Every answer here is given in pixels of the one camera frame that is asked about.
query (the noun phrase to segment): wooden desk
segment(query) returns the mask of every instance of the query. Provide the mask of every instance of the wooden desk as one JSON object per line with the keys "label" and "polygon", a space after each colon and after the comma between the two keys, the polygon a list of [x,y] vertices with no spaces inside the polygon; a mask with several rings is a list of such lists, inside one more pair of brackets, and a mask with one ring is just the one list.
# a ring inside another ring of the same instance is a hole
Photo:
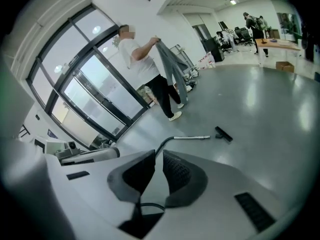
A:
{"label": "wooden desk", "polygon": [[[285,50],[285,61],[288,61],[288,51],[291,51],[291,52],[296,52],[296,61],[295,61],[295,68],[297,68],[297,65],[298,65],[298,58],[299,58],[299,47],[293,43],[293,42],[289,42],[287,40],[281,40],[281,39],[276,39],[277,42],[271,42],[270,41],[271,39],[267,39],[267,38],[264,38],[263,41],[265,41],[266,43],[262,43],[262,40],[261,38],[260,39],[256,39],[256,45],[258,46],[258,53],[259,53],[259,66],[262,68],[263,67],[263,63],[262,63],[262,56],[264,54],[263,52],[263,49],[283,49]],[[288,43],[289,45],[281,45],[279,44],[279,42],[286,42]]]}

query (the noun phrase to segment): gray jacket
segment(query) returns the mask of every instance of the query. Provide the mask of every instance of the gray jacket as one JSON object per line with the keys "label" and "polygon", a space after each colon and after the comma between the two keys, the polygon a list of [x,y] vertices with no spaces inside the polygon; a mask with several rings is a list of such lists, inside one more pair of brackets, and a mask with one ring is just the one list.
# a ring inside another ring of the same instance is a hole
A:
{"label": "gray jacket", "polygon": [[168,85],[172,86],[174,84],[172,80],[172,76],[174,76],[181,103],[187,104],[187,90],[183,70],[187,69],[188,66],[169,50],[162,41],[157,42],[155,47],[159,51]]}

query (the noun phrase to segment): gray floor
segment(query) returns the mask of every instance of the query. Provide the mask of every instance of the gray floor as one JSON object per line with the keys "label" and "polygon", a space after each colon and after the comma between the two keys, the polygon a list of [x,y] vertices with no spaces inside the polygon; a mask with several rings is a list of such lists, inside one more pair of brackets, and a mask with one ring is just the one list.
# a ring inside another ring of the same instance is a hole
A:
{"label": "gray floor", "polygon": [[[288,208],[303,202],[320,164],[320,84],[246,65],[202,70],[196,80],[182,116],[169,122],[158,105],[152,107],[116,144],[121,155],[157,149],[170,136],[211,135],[171,140],[165,148],[236,167]],[[233,141],[215,139],[215,126]],[[163,204],[169,193],[161,160],[143,202]]]}

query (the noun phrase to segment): black pants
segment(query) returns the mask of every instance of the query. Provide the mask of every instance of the black pants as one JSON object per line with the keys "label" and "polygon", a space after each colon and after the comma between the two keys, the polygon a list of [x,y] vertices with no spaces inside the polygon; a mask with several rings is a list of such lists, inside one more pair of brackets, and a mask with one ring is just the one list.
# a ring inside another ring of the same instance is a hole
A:
{"label": "black pants", "polygon": [[[253,40],[254,40],[254,44],[255,44],[255,48],[256,48],[256,52],[258,52],[258,46],[257,46],[257,42],[256,39],[260,39],[260,38],[264,38],[264,32],[262,30],[255,30],[252,31],[252,35],[253,35]],[[263,49],[265,55],[268,55],[268,49]]]}
{"label": "black pants", "polygon": [[174,86],[168,85],[167,79],[162,77],[160,74],[158,74],[150,82],[147,82],[145,85],[151,89],[165,115],[168,118],[172,118],[174,114],[171,111],[169,95],[177,104],[181,103],[179,94],[177,93]]}

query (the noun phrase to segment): backpack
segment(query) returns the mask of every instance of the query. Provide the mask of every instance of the backpack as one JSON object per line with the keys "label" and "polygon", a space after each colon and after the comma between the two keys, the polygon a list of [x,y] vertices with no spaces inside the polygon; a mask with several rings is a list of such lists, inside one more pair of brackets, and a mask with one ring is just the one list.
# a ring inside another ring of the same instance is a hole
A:
{"label": "backpack", "polygon": [[253,16],[250,16],[251,20],[253,20],[253,27],[257,30],[263,31],[265,29],[265,24],[260,18],[256,18]]}

